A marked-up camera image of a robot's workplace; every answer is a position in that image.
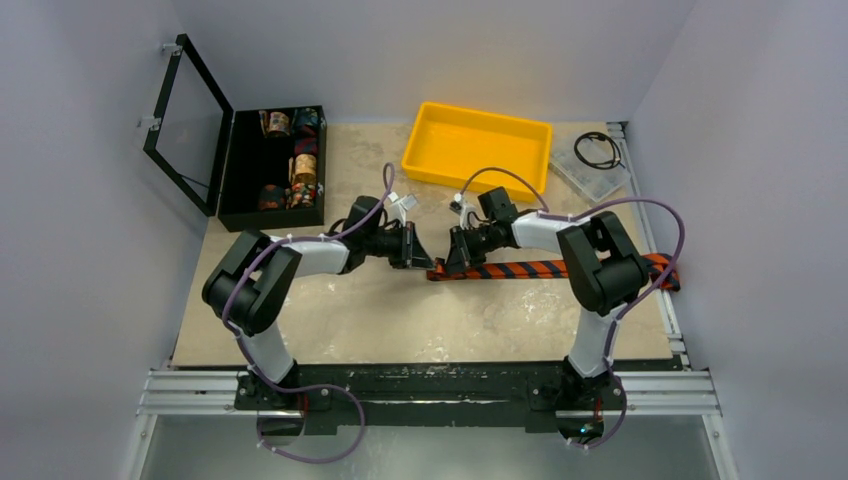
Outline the orange navy striped tie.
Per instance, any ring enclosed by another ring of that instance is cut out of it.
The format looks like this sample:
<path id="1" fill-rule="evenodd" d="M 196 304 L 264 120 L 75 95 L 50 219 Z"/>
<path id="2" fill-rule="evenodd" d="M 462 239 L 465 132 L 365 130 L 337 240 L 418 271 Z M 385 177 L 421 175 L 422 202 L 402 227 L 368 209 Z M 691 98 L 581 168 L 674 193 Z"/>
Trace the orange navy striped tie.
<path id="1" fill-rule="evenodd" d="M 670 265 L 671 256 L 661 253 L 649 253 L 642 256 L 649 278 L 655 281 Z M 428 281 L 453 280 L 507 280 L 507 279 L 561 279 L 568 273 L 563 260 L 541 260 L 528 262 L 484 263 L 472 267 L 464 273 L 448 275 L 444 271 L 444 261 L 437 258 L 435 270 L 426 271 Z"/>

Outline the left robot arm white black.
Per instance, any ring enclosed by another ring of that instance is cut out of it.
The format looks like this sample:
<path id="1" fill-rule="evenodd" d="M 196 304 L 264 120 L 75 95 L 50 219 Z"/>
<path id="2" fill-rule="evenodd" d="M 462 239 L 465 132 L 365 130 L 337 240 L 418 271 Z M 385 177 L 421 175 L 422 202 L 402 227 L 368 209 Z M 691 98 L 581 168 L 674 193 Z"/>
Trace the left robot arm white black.
<path id="1" fill-rule="evenodd" d="M 277 326 L 293 281 L 348 274 L 369 257 L 384 258 L 394 269 L 434 269 L 406 218 L 416 204 L 412 194 L 390 193 L 386 200 L 360 196 L 341 232 L 317 237 L 246 230 L 210 274 L 201 298 L 234 334 L 253 374 L 262 379 L 260 397 L 272 408 L 287 408 L 298 395 L 297 364 Z"/>

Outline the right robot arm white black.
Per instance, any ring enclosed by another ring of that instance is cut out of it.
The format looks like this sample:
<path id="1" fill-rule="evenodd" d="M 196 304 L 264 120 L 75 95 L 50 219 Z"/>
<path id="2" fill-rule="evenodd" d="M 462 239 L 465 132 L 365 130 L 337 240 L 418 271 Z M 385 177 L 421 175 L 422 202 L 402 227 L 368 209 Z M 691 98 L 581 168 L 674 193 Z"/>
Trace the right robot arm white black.
<path id="1" fill-rule="evenodd" d="M 580 318 L 574 344 L 564 359 L 561 392 L 576 407 L 584 407 L 610 377 L 617 330 L 626 309 L 649 281 L 648 268 L 616 214 L 582 217 L 520 211 L 506 190 L 478 196 L 484 220 L 477 226 L 461 215 L 449 230 L 450 247 L 444 269 L 459 274 L 480 267 L 499 249 L 535 249 L 560 254 Z"/>

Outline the yellow plastic tray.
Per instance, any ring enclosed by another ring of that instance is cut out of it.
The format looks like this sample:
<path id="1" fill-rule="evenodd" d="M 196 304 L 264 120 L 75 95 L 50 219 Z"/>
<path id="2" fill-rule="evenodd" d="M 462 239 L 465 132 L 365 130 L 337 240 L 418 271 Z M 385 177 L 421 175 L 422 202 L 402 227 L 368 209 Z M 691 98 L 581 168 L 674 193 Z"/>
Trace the yellow plastic tray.
<path id="1" fill-rule="evenodd" d="M 459 189 L 482 168 L 491 170 L 469 189 L 506 188 L 514 200 L 532 203 L 546 190 L 553 140 L 549 123 L 424 102 L 417 113 L 401 165 L 408 178 Z"/>

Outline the rolled tie colourful floral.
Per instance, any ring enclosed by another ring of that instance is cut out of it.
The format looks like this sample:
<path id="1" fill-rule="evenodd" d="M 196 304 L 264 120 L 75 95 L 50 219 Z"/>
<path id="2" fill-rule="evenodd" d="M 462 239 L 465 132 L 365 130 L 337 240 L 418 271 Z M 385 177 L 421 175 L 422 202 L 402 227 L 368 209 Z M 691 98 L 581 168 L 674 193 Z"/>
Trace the rolled tie colourful floral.
<path id="1" fill-rule="evenodd" d="M 286 207 L 288 209 L 312 208 L 317 196 L 317 185 L 312 183 L 296 183 L 286 190 Z"/>

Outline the rolled tie beige patterned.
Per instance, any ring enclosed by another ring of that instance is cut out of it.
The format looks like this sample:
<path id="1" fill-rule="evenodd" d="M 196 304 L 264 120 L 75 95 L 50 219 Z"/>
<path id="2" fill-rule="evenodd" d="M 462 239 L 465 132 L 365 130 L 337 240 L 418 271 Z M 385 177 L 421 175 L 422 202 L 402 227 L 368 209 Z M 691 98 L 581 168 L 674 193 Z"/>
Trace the rolled tie beige patterned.
<path id="1" fill-rule="evenodd" d="M 290 184 L 315 185 L 317 183 L 317 157 L 299 154 L 289 159 Z"/>

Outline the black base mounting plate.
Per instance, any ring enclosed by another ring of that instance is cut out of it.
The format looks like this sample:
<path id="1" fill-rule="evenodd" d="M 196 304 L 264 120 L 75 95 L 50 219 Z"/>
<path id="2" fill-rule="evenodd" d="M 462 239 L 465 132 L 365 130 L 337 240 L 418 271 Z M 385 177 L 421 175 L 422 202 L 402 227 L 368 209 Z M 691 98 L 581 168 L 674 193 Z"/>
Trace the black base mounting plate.
<path id="1" fill-rule="evenodd" d="M 291 413 L 308 435 L 340 426 L 521 428 L 574 441 L 601 437 L 625 410 L 618 380 L 581 380 L 566 361 L 307 364 L 278 392 L 248 371 L 234 407 Z"/>

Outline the rolled tie dark red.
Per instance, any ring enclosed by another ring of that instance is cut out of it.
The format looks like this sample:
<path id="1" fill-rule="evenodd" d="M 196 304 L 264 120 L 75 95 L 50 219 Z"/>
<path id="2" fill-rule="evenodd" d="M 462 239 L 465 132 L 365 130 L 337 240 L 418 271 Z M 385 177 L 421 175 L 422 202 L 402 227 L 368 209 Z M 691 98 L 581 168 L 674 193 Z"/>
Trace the rolled tie dark red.
<path id="1" fill-rule="evenodd" d="M 259 211 L 267 210 L 285 210 L 288 204 L 288 190 L 278 185 L 265 185 L 260 189 L 257 209 Z"/>

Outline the rolled tie red navy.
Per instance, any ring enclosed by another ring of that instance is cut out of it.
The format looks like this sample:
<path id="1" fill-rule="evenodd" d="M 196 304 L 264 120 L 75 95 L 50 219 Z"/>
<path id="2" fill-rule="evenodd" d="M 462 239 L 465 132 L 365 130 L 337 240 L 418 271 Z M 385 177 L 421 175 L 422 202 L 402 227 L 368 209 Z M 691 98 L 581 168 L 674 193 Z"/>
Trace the rolled tie red navy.
<path id="1" fill-rule="evenodd" d="M 311 155 L 317 156 L 319 152 L 319 143 L 318 138 L 311 137 L 301 137 L 297 138 L 294 141 L 293 154 L 295 156 L 300 155 Z"/>

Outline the black tie storage box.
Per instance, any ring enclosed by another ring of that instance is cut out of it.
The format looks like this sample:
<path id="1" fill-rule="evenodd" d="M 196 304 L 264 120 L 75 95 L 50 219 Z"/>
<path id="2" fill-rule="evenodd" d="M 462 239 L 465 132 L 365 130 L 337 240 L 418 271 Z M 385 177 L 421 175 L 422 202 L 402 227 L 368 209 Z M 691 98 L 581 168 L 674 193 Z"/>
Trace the black tie storage box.
<path id="1" fill-rule="evenodd" d="M 288 137 L 265 138 L 260 128 L 260 110 L 284 111 L 290 118 L 298 108 L 313 107 L 321 115 L 317 157 L 317 196 L 312 208 L 259 211 L 260 189 L 278 185 L 289 189 L 289 159 L 294 157 L 292 134 Z M 325 223 L 325 176 L 327 157 L 327 123 L 320 105 L 241 110 L 235 113 L 222 184 L 217 218 L 230 232 L 245 229 L 278 229 L 321 226 Z"/>

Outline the clear plastic parts box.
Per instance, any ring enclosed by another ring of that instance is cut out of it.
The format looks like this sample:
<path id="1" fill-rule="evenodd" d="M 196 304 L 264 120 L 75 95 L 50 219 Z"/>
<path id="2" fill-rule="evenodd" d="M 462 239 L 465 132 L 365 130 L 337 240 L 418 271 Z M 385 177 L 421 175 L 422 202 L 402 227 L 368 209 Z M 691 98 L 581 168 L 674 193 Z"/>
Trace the clear plastic parts box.
<path id="1" fill-rule="evenodd" d="M 620 146 L 601 131 L 555 139 L 550 168 L 592 203 L 609 200 L 631 180 Z"/>

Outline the rolled tie dark blue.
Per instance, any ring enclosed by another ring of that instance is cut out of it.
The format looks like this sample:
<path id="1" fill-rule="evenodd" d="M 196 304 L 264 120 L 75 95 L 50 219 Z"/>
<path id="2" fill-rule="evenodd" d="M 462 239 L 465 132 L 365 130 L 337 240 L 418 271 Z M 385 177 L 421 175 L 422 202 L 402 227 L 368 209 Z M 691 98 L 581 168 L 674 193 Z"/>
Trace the rolled tie dark blue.
<path id="1" fill-rule="evenodd" d="M 292 117 L 292 134 L 298 138 L 315 137 L 320 130 L 321 115 L 313 107 L 298 108 Z"/>

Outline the rolled tie orange floral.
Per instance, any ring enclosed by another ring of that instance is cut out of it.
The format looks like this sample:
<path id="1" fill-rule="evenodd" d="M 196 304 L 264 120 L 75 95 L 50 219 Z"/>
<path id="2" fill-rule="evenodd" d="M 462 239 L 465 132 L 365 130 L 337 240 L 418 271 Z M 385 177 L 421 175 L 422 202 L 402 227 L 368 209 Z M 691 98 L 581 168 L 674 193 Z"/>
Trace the rolled tie orange floral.
<path id="1" fill-rule="evenodd" d="M 280 138 L 291 135 L 289 116 L 280 110 L 260 110 L 260 128 L 265 138 Z"/>

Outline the black framed box lid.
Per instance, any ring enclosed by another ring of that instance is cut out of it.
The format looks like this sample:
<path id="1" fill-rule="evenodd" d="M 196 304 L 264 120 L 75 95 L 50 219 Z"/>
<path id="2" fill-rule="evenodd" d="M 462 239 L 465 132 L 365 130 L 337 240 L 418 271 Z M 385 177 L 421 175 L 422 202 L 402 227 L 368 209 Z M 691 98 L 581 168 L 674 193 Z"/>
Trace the black framed box lid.
<path id="1" fill-rule="evenodd" d="M 234 109 L 190 37 L 162 46 L 168 60 L 143 152 L 207 217 L 217 213 Z"/>

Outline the aluminium rail frame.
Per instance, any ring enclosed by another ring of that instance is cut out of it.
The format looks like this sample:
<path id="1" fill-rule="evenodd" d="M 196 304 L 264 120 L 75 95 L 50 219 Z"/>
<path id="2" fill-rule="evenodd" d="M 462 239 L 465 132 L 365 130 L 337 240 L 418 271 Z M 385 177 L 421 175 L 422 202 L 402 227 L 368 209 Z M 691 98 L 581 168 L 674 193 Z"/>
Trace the aluminium rail frame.
<path id="1" fill-rule="evenodd" d="M 691 369 L 685 344 L 671 305 L 664 308 L 666 333 L 673 357 L 669 361 L 621 361 L 610 379 L 623 388 L 625 410 L 613 415 L 601 437 L 589 441 L 565 438 L 576 449 L 588 449 L 613 429 L 615 420 L 628 416 L 694 416 L 699 418 L 708 435 L 707 450 L 717 474 L 733 479 L 737 472 L 722 437 L 721 409 L 711 375 Z M 181 369 L 168 367 L 153 370 L 147 381 L 137 411 L 136 441 L 123 477 L 142 477 L 158 424 L 166 417 L 215 416 L 254 418 L 259 423 L 275 422 L 304 427 L 291 413 L 261 415 L 238 411 L 234 407 L 237 377 L 247 368 L 209 367 Z"/>

